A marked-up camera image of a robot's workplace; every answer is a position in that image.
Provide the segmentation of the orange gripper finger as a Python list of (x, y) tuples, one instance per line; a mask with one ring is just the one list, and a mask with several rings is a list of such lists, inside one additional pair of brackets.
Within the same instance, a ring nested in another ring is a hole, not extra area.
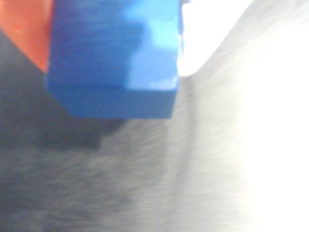
[(2, 0), (0, 29), (41, 71), (49, 65), (53, 2)]

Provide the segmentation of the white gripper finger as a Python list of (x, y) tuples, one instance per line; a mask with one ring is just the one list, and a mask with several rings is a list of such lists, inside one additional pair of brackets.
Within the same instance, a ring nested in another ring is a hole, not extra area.
[(180, 77), (202, 68), (250, 4), (250, 0), (181, 1)]

